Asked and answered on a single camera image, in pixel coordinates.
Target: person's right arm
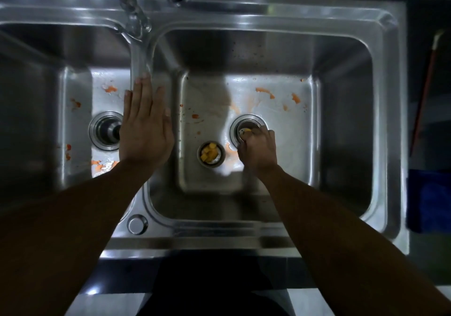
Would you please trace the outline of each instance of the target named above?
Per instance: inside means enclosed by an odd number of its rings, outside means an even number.
[[[274,131],[246,132],[239,155],[266,186],[336,315],[451,315],[448,301],[381,234],[277,165]]]

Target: round sink button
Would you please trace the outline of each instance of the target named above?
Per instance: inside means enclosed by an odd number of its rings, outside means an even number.
[[[127,222],[128,231],[135,235],[143,234],[148,226],[147,219],[139,214],[132,215]]]

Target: person's left hand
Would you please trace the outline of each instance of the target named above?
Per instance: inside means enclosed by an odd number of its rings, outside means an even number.
[[[136,79],[133,92],[125,91],[119,159],[144,165],[149,172],[163,165],[174,146],[171,110],[165,105],[165,88],[152,99],[150,76]]]

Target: forearm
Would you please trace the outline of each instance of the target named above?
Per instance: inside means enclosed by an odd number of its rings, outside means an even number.
[[[2,314],[63,315],[150,175],[149,169],[120,162],[108,173],[3,215]]]
[[[381,234],[280,167],[259,177],[337,314],[450,312],[450,302]]]

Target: person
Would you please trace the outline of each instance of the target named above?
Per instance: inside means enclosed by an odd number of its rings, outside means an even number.
[[[174,136],[164,96],[162,87],[152,96],[148,75],[126,92],[120,162],[112,170],[3,212],[1,315],[66,312],[133,196],[171,154]],[[394,245],[277,165],[275,136],[265,127],[247,132],[239,157],[268,189],[334,313],[451,315],[451,302]]]

